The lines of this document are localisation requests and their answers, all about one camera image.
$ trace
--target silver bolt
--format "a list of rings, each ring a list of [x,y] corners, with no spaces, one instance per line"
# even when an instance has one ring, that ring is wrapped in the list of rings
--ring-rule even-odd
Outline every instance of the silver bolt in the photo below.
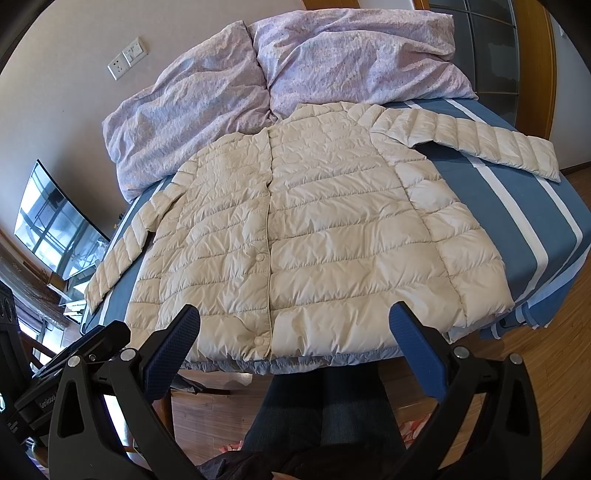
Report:
[[[523,359],[521,358],[521,355],[518,353],[510,354],[509,360],[511,360],[511,363],[515,365],[521,365],[523,363]]]
[[[121,352],[119,356],[124,362],[129,362],[135,358],[135,350],[132,348],[126,348]]]
[[[75,367],[80,363],[80,357],[78,355],[71,356],[68,359],[68,367]]]
[[[453,354],[458,358],[465,359],[470,356],[470,350],[465,346],[457,346],[453,349]]]

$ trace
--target leg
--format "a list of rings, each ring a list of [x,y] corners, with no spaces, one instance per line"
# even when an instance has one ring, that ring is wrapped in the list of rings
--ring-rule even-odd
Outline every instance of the leg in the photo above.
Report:
[[[365,443],[395,457],[406,452],[377,362],[323,373],[323,445]]]
[[[322,371],[276,375],[243,450],[307,450],[320,445]]]

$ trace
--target blue gripper pad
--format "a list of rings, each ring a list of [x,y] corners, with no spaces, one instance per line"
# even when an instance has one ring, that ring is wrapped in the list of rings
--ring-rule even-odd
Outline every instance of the blue gripper pad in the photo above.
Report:
[[[166,330],[154,332],[139,350],[144,395],[159,400],[170,388],[201,328],[199,311],[185,305]]]
[[[392,305],[390,331],[400,346],[425,395],[443,401],[447,392],[446,366],[423,334],[423,327],[403,302]]]

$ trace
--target person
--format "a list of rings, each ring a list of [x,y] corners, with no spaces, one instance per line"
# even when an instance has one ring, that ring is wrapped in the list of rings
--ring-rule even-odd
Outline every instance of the person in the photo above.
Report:
[[[199,469],[209,480],[379,479],[405,451],[373,362],[276,375],[242,449]]]

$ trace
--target bed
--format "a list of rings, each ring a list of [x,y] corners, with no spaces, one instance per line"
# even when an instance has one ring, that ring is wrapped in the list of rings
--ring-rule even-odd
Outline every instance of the bed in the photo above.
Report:
[[[393,102],[388,108],[423,108],[457,118],[469,118],[513,129],[476,100],[435,99]],[[483,338],[501,338],[522,325],[547,327],[560,308],[591,244],[591,214],[569,182],[544,180],[522,170],[485,163],[447,147],[428,143],[417,147],[433,161],[447,184],[468,206],[501,253],[516,309],[492,324],[479,325]],[[153,184],[135,199],[112,245],[140,207],[172,176]],[[82,332],[123,320],[145,252],[123,274],[99,308],[85,313]],[[450,332],[458,340],[469,332]]]

